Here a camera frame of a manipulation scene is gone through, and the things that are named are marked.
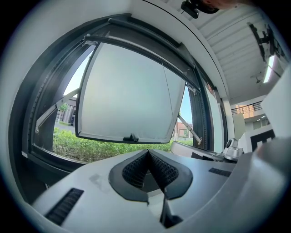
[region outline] white ceiling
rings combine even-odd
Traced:
[[[194,19],[181,9],[183,0],[161,1],[180,12],[208,41],[226,77],[231,105],[269,93],[278,77],[272,72],[270,81],[263,83],[266,64],[247,24],[254,24],[260,38],[263,37],[266,23],[256,8],[238,5],[237,8],[219,10],[215,14],[199,12],[198,19]],[[268,55],[268,46],[264,48]],[[275,62],[274,69],[282,74],[278,62]]]

